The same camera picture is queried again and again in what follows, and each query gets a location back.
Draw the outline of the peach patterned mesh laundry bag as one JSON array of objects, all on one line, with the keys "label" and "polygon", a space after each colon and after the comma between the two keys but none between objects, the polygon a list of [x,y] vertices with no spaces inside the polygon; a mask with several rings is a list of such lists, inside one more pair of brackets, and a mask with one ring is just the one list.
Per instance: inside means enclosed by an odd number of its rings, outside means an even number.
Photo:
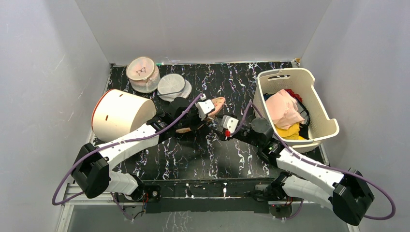
[{"label": "peach patterned mesh laundry bag", "polygon": [[[223,108],[226,98],[225,97],[217,97],[217,98],[213,98],[212,103],[214,105],[214,111],[212,111],[211,113],[208,114],[208,117],[206,119],[206,122],[211,122],[212,120],[214,120],[216,118],[216,115],[221,111],[221,109]],[[191,127],[186,127],[186,128],[179,128],[176,130],[176,133],[187,133],[192,131]]]}]

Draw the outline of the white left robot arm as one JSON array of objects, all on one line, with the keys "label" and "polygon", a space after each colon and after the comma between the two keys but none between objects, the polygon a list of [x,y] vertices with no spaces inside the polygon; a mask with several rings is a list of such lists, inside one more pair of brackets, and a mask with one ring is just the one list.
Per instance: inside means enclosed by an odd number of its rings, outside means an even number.
[{"label": "white left robot arm", "polygon": [[89,199],[104,192],[115,192],[139,201],[146,194],[141,179],[113,169],[131,156],[174,137],[179,129],[193,131],[201,127],[214,109],[212,101],[203,94],[193,101],[175,98],[166,111],[157,112],[128,134],[100,146],[90,143],[82,146],[68,174]]}]

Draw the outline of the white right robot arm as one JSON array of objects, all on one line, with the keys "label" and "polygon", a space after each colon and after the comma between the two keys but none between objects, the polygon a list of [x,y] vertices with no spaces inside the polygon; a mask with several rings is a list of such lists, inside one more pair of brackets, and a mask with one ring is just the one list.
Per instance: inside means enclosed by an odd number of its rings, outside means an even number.
[{"label": "white right robot arm", "polygon": [[286,145],[265,118],[250,126],[232,116],[219,116],[217,134],[221,140],[238,139],[258,148],[258,156],[284,172],[267,187],[278,200],[296,197],[331,209],[344,222],[357,226],[374,201],[374,195],[357,170],[336,171]]}]

